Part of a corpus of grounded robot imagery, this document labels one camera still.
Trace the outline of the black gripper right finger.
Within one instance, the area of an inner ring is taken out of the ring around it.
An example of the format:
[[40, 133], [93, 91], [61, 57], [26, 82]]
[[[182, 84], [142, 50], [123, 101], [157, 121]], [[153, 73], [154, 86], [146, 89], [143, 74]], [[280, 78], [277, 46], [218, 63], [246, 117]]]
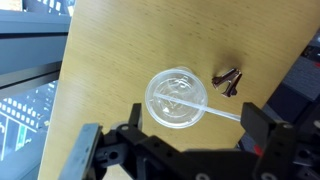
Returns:
[[263, 154], [276, 122], [252, 102], [245, 102], [241, 112], [241, 126], [255, 141]]

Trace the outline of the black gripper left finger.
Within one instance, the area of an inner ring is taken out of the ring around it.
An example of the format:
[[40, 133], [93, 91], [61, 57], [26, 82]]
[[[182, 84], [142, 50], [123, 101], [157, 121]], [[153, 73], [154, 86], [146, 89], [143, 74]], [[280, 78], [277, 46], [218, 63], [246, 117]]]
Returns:
[[82, 126], [58, 180], [97, 180], [93, 157], [101, 129], [98, 123]]

